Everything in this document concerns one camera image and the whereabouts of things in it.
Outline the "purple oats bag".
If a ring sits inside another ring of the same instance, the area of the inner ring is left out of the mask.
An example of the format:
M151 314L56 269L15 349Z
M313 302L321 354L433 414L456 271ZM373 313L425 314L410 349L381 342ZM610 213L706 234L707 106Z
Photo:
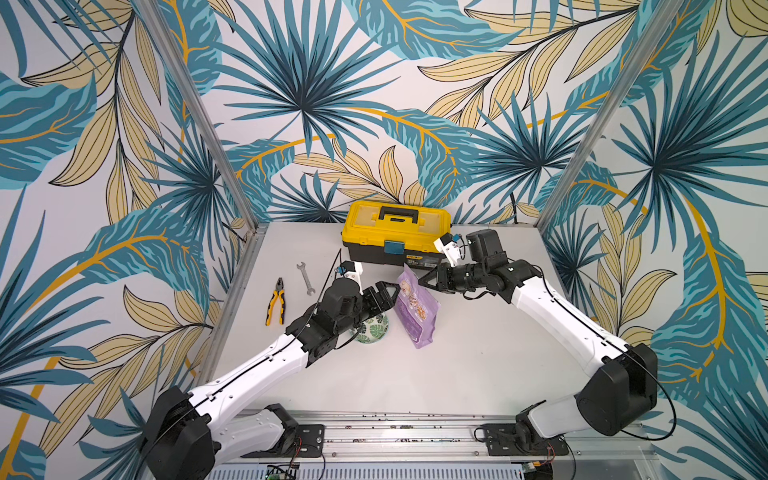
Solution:
M407 265L398 277L398 285L394 311L415 348L421 349L433 342L440 303L419 284Z

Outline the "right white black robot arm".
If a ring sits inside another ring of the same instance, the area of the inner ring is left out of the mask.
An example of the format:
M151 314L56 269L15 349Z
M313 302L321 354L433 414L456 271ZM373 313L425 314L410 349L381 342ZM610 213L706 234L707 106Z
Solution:
M438 237L434 246L444 258L420 278L420 285L461 293L465 299L501 298L535 320L588 377L577 393L541 401L516 416L512 437L519 449L530 452L565 433L587 429L613 436L656 407L665 389L657 355L648 345L630 345L591 320L555 291L539 266L511 259L496 231L474 231L467 243L471 260L464 264L455 236Z

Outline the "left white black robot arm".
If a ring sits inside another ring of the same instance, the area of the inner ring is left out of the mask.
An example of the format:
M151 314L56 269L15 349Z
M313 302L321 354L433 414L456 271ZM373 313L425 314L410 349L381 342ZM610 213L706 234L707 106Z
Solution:
M156 479L204 479L218 465L251 452L289 455L296 421L278 404L241 412L285 378L338 348L339 338L392 309L400 291L379 281L362 289L337 278L322 298L271 345L223 376L190 391L171 387L154 402L138 452Z

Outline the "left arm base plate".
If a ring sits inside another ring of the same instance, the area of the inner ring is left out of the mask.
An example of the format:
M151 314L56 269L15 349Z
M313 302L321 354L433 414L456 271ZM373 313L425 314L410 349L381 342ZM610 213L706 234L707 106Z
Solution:
M284 433L274 447L252 450L242 455L242 458L320 458L323 454L325 430L322 424L298 425Z

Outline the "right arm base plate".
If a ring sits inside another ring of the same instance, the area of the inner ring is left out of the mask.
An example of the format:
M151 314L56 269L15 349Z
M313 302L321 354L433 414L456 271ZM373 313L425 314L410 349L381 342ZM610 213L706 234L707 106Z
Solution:
M543 439L520 423L483 424L473 430L476 442L486 446L492 457L535 457L557 458L568 456L570 449L562 437Z

